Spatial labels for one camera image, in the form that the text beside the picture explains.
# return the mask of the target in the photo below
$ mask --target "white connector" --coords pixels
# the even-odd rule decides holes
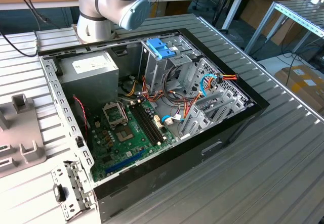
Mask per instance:
[[[169,117],[169,118],[167,118],[167,119],[164,121],[164,123],[165,123],[166,125],[171,125],[171,124],[173,124],[173,120],[172,120],[171,117]]]

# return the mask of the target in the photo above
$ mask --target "aluminum table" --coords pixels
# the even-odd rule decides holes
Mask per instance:
[[[267,38],[271,38],[271,36],[279,29],[280,24],[283,19],[287,16],[288,18],[294,20],[299,23],[306,29],[308,29],[307,33],[304,37],[299,41],[296,47],[293,49],[293,52],[296,52],[298,48],[303,44],[306,38],[314,33],[319,37],[324,36],[324,7],[320,5],[314,5],[309,1],[299,0],[299,1],[284,1],[284,2],[273,2],[268,12],[262,19],[259,27],[255,31],[252,36],[250,42],[245,48],[245,53],[250,53],[257,39],[259,38],[261,32],[264,27],[267,25],[267,22],[271,18],[273,12],[277,10],[282,13],[272,30],[269,32]]]
[[[187,28],[270,106],[232,145],[123,211],[108,223],[317,223],[324,215],[324,120],[204,19],[147,19],[121,37]],[[78,44],[71,28],[38,32],[42,50]],[[10,35],[26,53],[33,33]],[[0,38],[0,103],[25,93],[36,104],[47,160],[0,179],[4,223],[64,223],[50,171],[74,160],[37,58]],[[71,223],[100,223],[90,210]]]

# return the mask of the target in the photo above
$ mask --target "green motherboard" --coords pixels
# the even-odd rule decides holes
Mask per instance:
[[[154,121],[156,114],[148,101],[141,102],[136,107],[137,111],[134,111],[134,107],[130,105],[124,107],[128,123],[119,124],[115,128],[109,125],[103,111],[88,119],[91,126],[89,134],[92,147],[90,149],[95,160],[91,172],[95,182],[175,142],[174,136],[165,127],[159,129],[155,125],[155,128],[150,128],[149,131],[146,128],[153,127],[152,125],[156,123]],[[115,109],[110,112],[114,119],[118,118]],[[158,131],[163,140],[154,141],[151,135],[153,131]]]

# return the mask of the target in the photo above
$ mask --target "red wire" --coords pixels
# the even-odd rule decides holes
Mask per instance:
[[[77,100],[77,102],[80,104],[81,108],[82,108],[82,112],[83,112],[83,117],[85,119],[85,128],[86,128],[86,136],[88,135],[88,126],[87,126],[87,117],[86,117],[86,111],[85,111],[85,107],[83,106],[83,103],[81,103],[81,101],[76,97],[73,96],[73,98],[75,100]]]

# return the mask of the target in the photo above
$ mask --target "black cable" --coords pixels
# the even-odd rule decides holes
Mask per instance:
[[[65,26],[68,27],[67,22],[66,22],[66,19],[65,19],[65,14],[63,12],[63,8],[61,8],[61,13],[63,15],[63,19],[64,19]]]
[[[28,0],[29,1],[29,3],[30,3],[30,5],[31,5],[31,9],[33,10],[33,12],[44,22],[44,23],[49,23],[49,24],[51,24],[51,25],[53,25],[54,27],[56,27],[56,28],[58,28],[59,29],[59,27],[55,24],[55,23],[53,23],[48,17],[46,17],[46,16],[44,16],[44,15],[42,15],[42,14],[40,14],[40,13],[38,13],[37,11],[36,11],[36,8],[35,8],[35,6],[34,6],[34,4],[32,3],[32,1],[31,0]]]
[[[27,57],[34,57],[38,54],[38,37],[37,37],[37,34],[36,32],[34,31],[34,34],[36,36],[36,52],[33,54],[33,55],[28,55],[28,54],[25,54],[23,53],[21,50],[19,50],[17,47],[14,46],[13,43],[10,42],[10,40],[5,36],[5,34],[0,30],[0,34],[3,36],[3,38],[8,42],[8,44],[10,44],[16,51],[18,51],[20,54],[22,54],[23,56],[27,56]]]
[[[279,56],[276,56],[276,57],[277,57],[279,60],[281,60],[283,63],[285,63],[286,65],[289,65],[289,66],[290,66],[289,63],[287,63],[286,61],[280,59]],[[306,65],[302,60],[300,60],[300,62],[303,63],[304,66],[307,66],[307,67],[310,68],[310,69],[317,70],[315,67],[310,67],[310,66]]]
[[[156,11],[155,11],[155,17],[157,17],[157,12],[158,12],[158,4],[159,4],[159,1],[157,0]]]
[[[289,81],[289,77],[290,77],[290,73],[291,73],[291,71],[292,71],[292,66],[293,66],[293,63],[294,63],[294,61],[295,61],[296,57],[297,57],[297,54],[295,55],[295,57],[294,57],[294,59],[293,59],[293,61],[292,61],[291,65],[290,65],[290,67],[289,67],[289,71],[288,71],[288,77],[287,77],[287,81],[286,81],[286,86],[287,86],[287,84],[288,84],[288,81]]]
[[[222,5],[221,5],[220,9],[218,10],[218,13],[216,14],[216,17],[213,19],[213,23],[212,23],[212,25],[213,25],[214,27],[216,26],[216,23],[217,23],[217,21],[219,20],[219,18],[220,18],[220,16],[221,16],[221,13],[222,13],[222,10],[223,10],[223,8],[225,7],[226,3],[227,3],[227,0],[223,0]]]
[[[65,13],[65,16],[66,16],[67,27],[69,27],[70,26],[70,24],[69,24],[69,17],[67,16],[66,8],[64,8],[63,10],[64,10],[64,13]]]
[[[220,1],[221,1],[221,0],[218,0],[218,1],[217,1],[217,4],[216,4],[216,8],[215,8],[215,11],[214,11],[213,18],[215,17],[216,12],[218,11],[218,6],[219,6]]]
[[[34,18],[35,18],[35,20],[36,20],[37,26],[38,26],[38,30],[41,30],[41,26],[40,26],[40,24],[39,24],[39,21],[38,21],[38,19],[37,19],[37,16],[36,16],[36,14],[34,13],[32,7],[28,4],[28,2],[27,2],[26,0],[23,0],[23,1],[26,3],[26,5],[28,6],[29,10],[30,10],[31,13],[33,14],[33,16],[34,16]]]
[[[309,48],[309,49],[307,49],[307,50],[305,50],[305,51],[303,51],[303,52],[301,52],[301,53],[299,53],[299,54],[296,53],[296,55],[295,55],[295,57],[294,57],[294,59],[293,59],[291,65],[290,65],[290,67],[289,67],[288,77],[287,77],[287,81],[286,81],[286,86],[287,86],[287,84],[288,84],[289,77],[290,77],[290,72],[291,72],[291,70],[292,70],[292,66],[293,66],[293,63],[294,63],[295,59],[296,59],[298,56],[300,56],[302,53],[305,53],[306,51],[309,51],[309,50],[311,50],[311,49],[312,49],[312,48]]]

